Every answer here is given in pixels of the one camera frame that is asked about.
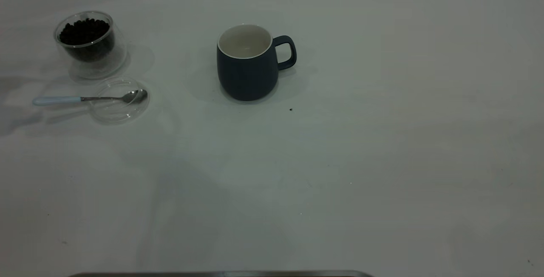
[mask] white table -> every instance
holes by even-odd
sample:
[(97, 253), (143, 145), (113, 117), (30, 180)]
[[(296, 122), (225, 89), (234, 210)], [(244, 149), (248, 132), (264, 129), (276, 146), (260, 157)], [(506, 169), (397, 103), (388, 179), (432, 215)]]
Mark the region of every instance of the white table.
[[(118, 126), (58, 60), (113, 16), (148, 109)], [(544, 0), (0, 0), (0, 275), (544, 274)], [(272, 95), (221, 91), (239, 23), (293, 38)], [(287, 47), (278, 49), (280, 60)]]

